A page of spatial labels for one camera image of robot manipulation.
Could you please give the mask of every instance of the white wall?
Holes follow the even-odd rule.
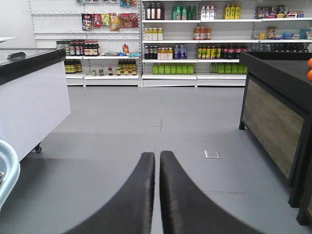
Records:
[[[27,0],[1,0],[0,37],[18,37],[0,43],[0,48],[35,48],[35,37]]]

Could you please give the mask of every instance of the light blue basket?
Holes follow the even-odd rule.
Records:
[[[20,175],[19,158],[15,150],[3,140],[0,140],[0,172],[4,172],[4,178],[0,184],[1,210]]]

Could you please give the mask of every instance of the orange fruit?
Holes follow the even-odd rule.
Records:
[[[312,58],[308,60],[308,66],[312,69]]]
[[[308,80],[312,82],[312,70],[308,72]]]

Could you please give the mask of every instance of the gray floor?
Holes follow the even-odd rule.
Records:
[[[0,213],[2,234],[60,234],[105,204],[144,151],[175,153],[217,204],[267,234],[311,234],[289,190],[248,131],[243,88],[70,87],[70,116],[21,162]],[[205,159],[218,150],[221,159]],[[161,234],[156,176],[152,234]]]

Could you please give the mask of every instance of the caster wheel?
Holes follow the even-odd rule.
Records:
[[[38,148],[35,148],[36,153],[40,153],[42,151],[42,148],[39,146]]]

